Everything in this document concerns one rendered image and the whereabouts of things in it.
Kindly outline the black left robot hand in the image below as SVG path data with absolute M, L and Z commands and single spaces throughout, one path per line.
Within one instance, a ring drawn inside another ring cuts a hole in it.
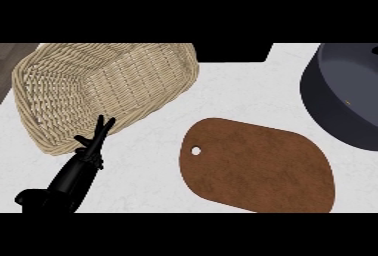
M 97 171 L 103 169 L 102 146 L 115 118 L 103 122 L 97 117 L 94 135 L 87 139 L 77 135 L 81 143 L 46 189 L 25 189 L 15 197 L 23 213 L 71 214 L 84 201 Z

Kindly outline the brown wooden cutting board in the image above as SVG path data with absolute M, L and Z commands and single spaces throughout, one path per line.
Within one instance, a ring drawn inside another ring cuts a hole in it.
M 261 213 L 332 209 L 328 159 L 294 132 L 207 118 L 184 135 L 179 162 L 189 189 L 210 201 Z

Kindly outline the dark grey pot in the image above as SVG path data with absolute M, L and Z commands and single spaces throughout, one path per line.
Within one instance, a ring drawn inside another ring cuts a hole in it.
M 300 94 L 322 129 L 350 146 L 378 151 L 378 43 L 322 43 Z

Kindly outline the beige wicker basket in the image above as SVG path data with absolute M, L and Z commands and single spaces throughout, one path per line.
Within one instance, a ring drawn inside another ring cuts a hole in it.
M 19 61 L 12 88 L 21 122 L 43 153 L 57 156 L 91 137 L 99 118 L 111 133 L 143 119 L 193 85 L 190 43 L 47 43 Z

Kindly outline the black appliance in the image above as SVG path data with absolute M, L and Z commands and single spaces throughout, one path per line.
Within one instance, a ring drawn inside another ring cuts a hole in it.
M 264 62 L 272 43 L 195 43 L 198 61 L 202 63 Z

